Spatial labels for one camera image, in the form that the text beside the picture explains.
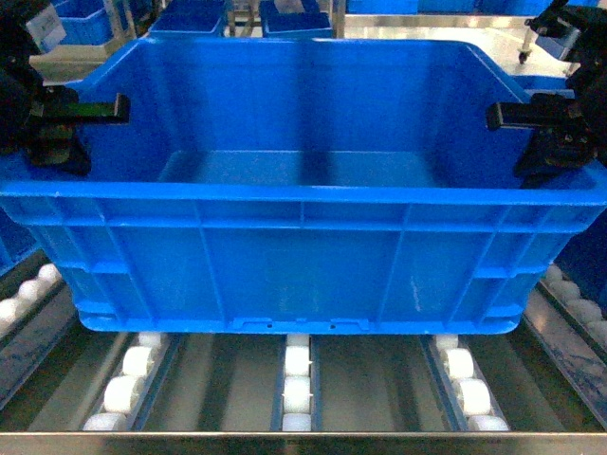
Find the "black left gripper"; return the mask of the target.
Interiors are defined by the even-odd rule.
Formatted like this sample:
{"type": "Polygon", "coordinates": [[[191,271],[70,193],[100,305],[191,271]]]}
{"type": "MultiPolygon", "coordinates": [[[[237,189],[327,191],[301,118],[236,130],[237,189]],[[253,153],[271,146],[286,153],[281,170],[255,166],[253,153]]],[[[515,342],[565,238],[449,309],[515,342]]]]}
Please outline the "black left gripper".
{"type": "Polygon", "coordinates": [[[1,153],[23,152],[29,163],[88,174],[91,159],[77,134],[82,124],[126,124],[131,101],[80,102],[68,87],[45,87],[29,59],[62,39],[49,1],[1,3],[1,153]]]}

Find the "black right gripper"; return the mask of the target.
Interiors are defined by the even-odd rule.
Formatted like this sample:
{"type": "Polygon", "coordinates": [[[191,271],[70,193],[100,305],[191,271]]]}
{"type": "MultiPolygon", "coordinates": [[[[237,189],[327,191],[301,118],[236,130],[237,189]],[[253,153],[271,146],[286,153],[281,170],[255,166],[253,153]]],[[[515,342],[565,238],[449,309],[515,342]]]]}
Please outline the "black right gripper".
{"type": "Polygon", "coordinates": [[[557,59],[578,64],[565,81],[574,93],[535,93],[530,102],[496,102],[486,110],[490,131],[533,129],[515,168],[527,186],[599,160],[606,162],[606,10],[553,1],[526,24],[538,46],[557,59]]]}

